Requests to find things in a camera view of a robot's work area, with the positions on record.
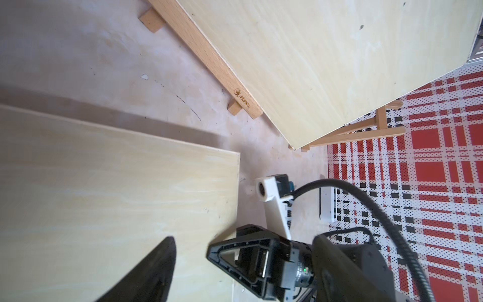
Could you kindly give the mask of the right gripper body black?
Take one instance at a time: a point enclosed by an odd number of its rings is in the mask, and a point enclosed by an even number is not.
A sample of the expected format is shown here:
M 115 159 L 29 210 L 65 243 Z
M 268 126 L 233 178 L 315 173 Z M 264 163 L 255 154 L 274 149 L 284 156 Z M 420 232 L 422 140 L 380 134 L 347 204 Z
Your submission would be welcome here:
M 208 246 L 206 258 L 256 297 L 293 301 L 296 288 L 313 287 L 312 246 L 256 225 Z

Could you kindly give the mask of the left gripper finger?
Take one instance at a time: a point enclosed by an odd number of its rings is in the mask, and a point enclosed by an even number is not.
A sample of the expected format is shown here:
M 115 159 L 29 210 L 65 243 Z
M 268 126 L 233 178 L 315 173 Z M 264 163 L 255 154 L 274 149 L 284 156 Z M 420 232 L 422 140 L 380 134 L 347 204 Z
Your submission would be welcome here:
M 176 254 L 175 239 L 166 237 L 98 301 L 167 301 Z

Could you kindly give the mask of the plywood board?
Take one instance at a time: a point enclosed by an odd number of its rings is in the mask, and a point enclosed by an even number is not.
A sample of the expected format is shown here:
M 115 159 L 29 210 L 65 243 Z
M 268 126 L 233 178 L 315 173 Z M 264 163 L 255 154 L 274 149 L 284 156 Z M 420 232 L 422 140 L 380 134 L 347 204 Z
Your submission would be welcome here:
M 231 301 L 240 155 L 1 107 L 1 300 L 96 301 L 167 237 L 169 301 Z
M 293 148 L 463 66 L 482 1 L 181 1 Z

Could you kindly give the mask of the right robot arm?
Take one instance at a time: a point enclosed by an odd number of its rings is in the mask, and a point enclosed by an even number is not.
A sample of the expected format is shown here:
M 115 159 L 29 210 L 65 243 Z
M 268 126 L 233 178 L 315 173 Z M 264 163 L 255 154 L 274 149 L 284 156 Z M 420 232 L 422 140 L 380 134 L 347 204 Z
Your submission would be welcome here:
M 364 205 L 382 225 L 405 260 L 421 301 L 434 301 L 430 282 L 405 238 L 381 207 L 347 181 L 320 179 L 295 188 L 285 174 L 257 180 L 265 206 L 266 227 L 241 226 L 234 239 L 211 244 L 207 260 L 264 301 L 403 301 L 394 276 L 373 233 L 363 244 L 333 244 L 334 232 L 311 244 L 291 238 L 291 206 L 305 193 L 323 187 L 340 189 Z

